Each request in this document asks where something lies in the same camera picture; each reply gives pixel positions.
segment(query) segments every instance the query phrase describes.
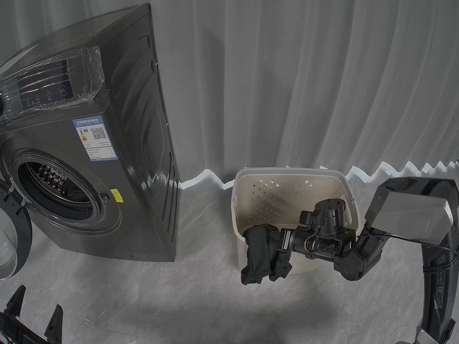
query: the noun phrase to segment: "play pause button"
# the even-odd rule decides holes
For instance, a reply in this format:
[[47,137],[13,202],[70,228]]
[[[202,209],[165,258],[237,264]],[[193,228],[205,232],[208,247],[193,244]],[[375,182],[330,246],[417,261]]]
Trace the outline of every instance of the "play pause button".
[[59,93],[61,96],[65,96],[67,94],[67,87],[65,85],[61,85],[59,87]]

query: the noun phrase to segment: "white laundry basket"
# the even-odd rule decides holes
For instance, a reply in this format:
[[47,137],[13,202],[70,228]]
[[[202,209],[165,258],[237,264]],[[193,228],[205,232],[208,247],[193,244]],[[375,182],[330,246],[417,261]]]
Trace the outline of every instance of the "white laundry basket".
[[[345,223],[360,231],[355,199],[344,175],[313,168],[245,168],[238,172],[231,195],[233,230],[236,234],[239,269],[247,265],[247,244],[242,234],[257,224],[296,228],[302,210],[313,211],[324,199],[346,201]],[[308,260],[292,253],[290,274],[315,270],[322,260]]]

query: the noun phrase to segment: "gray floor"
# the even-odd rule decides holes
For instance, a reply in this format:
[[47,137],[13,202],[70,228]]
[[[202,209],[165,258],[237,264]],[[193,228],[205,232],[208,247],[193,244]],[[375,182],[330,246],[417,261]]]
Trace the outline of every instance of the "gray floor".
[[[380,171],[368,184],[350,179],[362,210],[386,178]],[[210,178],[182,192],[175,263],[69,252],[34,227],[25,267],[0,282],[0,308],[24,284],[21,320],[43,334],[60,304],[64,344],[393,344],[414,339],[423,300],[419,246],[391,240],[379,264],[358,282],[345,281],[327,265],[275,283],[266,279],[243,286],[230,196],[231,189],[221,190]]]

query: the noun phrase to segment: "qr code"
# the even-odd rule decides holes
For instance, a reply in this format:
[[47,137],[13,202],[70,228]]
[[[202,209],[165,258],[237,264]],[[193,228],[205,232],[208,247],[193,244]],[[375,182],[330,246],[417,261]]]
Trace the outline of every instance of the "qr code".
[[100,128],[91,128],[91,132],[94,136],[94,140],[107,139],[105,130],[102,126]]

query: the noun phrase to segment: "gray washing machine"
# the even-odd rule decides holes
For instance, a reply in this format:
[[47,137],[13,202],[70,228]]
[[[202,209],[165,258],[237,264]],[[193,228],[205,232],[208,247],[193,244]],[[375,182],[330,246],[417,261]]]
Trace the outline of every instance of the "gray washing machine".
[[174,261],[179,175],[150,5],[59,30],[0,67],[0,279],[31,221],[63,249]]

